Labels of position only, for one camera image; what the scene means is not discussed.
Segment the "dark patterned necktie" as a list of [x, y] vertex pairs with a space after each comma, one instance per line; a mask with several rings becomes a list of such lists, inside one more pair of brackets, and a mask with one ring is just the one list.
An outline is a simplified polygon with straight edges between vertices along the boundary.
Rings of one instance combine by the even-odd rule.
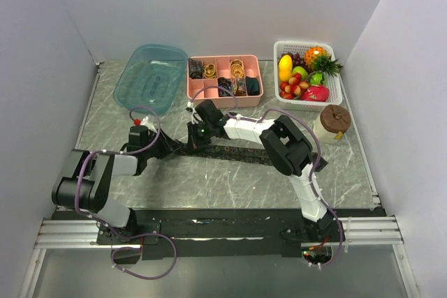
[[212, 140], [197, 141], [195, 144], [176, 141], [172, 153], [179, 156], [213, 158], [223, 161], [239, 161], [259, 165], [273, 166], [266, 149], [234, 147], [214, 144]]

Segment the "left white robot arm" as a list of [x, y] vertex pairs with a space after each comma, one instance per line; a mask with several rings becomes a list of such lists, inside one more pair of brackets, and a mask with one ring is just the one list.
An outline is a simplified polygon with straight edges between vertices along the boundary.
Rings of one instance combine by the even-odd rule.
[[116, 176], [139, 176], [151, 158], [163, 159], [181, 149], [178, 141], [162, 130], [132, 126], [121, 151], [96, 153], [74, 149], [52, 189], [53, 204], [91, 216], [113, 231], [124, 244], [137, 238], [135, 211], [120, 204], [110, 195], [110, 184]]

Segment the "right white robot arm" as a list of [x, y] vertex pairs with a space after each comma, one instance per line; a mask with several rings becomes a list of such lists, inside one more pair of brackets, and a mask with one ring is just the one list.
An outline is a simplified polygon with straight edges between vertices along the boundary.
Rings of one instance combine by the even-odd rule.
[[329, 235], [331, 228], [337, 228], [339, 240], [343, 240], [343, 226], [321, 195], [314, 176], [321, 153], [317, 153], [316, 160], [312, 159], [310, 141], [288, 115], [250, 119], [233, 112], [223, 114], [211, 100], [199, 105], [190, 102], [187, 110], [191, 113], [189, 148], [208, 144], [212, 137], [263, 145], [273, 166], [292, 184], [300, 202], [306, 235], [313, 241], [320, 241]]

